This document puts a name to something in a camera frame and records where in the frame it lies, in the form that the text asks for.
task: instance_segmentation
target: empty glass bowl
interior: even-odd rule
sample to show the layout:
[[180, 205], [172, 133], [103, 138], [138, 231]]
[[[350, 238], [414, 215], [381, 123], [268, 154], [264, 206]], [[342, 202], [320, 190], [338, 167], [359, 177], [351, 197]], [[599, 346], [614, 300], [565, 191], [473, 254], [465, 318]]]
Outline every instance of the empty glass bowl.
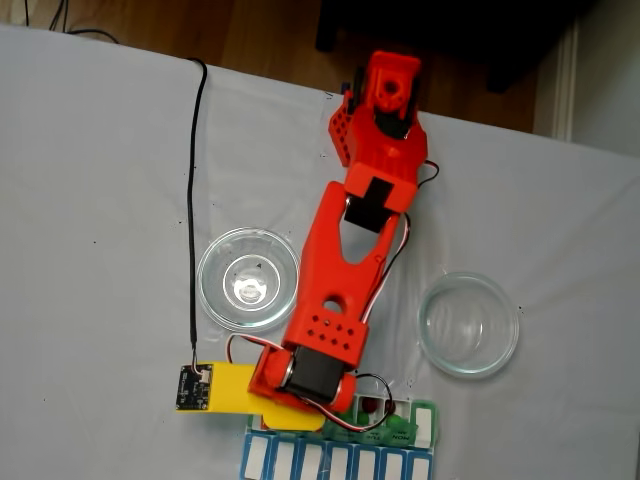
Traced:
[[214, 241], [198, 267], [205, 311], [234, 331], [258, 331], [282, 322], [298, 289], [298, 258], [280, 236], [240, 228]]
[[420, 343], [441, 370], [466, 378], [497, 372], [518, 341], [518, 314], [502, 288], [476, 273], [449, 273], [418, 312]]

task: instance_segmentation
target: yellow block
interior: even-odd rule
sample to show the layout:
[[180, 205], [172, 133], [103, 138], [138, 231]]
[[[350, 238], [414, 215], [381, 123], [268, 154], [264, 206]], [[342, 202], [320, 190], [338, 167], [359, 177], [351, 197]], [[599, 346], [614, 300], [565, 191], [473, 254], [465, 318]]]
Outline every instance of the yellow block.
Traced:
[[275, 430], [315, 431], [324, 424], [321, 413], [303, 412], [249, 393], [255, 365], [227, 362], [212, 362], [211, 365], [211, 395], [206, 412], [262, 415], [264, 423]]

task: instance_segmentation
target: red robot arm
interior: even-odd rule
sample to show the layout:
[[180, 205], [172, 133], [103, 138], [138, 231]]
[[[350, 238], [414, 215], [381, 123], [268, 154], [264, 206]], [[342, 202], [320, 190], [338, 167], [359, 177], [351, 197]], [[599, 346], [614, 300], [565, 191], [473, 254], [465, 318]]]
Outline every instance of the red robot arm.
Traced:
[[[266, 346], [249, 390], [304, 410], [308, 400], [343, 412], [351, 404], [369, 327], [364, 318], [380, 286], [398, 218], [417, 191], [427, 136], [417, 121], [420, 61], [385, 52], [356, 74], [329, 133], [347, 168], [327, 185], [302, 251], [295, 310], [283, 349]], [[379, 234], [358, 264], [342, 257], [340, 221]], [[326, 302], [339, 311], [325, 307]]]

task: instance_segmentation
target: black circuit board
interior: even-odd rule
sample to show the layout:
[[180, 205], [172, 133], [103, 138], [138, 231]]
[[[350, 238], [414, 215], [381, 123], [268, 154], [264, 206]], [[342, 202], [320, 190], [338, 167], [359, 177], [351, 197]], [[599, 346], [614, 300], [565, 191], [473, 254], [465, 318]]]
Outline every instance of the black circuit board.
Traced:
[[198, 365], [198, 370], [204, 375], [191, 370], [191, 365], [184, 365], [180, 369], [176, 410], [206, 410], [209, 407], [213, 365]]

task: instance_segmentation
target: white sheet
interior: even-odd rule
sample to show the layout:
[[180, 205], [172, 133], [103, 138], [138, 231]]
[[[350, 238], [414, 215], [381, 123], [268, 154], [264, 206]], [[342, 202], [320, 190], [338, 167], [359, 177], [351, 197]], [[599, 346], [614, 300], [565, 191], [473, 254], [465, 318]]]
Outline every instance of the white sheet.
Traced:
[[[173, 411], [191, 358], [185, 198], [199, 68], [6, 26], [0, 64], [0, 477], [237, 478], [246, 419]], [[326, 134], [340, 98], [209, 73], [198, 256], [246, 225], [300, 252], [326, 182], [343, 176]], [[437, 480], [631, 478], [640, 162], [420, 120], [442, 173], [411, 210], [359, 370], [437, 402]], [[522, 307], [518, 349], [485, 382], [444, 376], [417, 345], [422, 293], [455, 270], [489, 276]], [[224, 332], [201, 311], [198, 324], [200, 358], [223, 359]], [[238, 361], [255, 361], [258, 349], [238, 347]]]

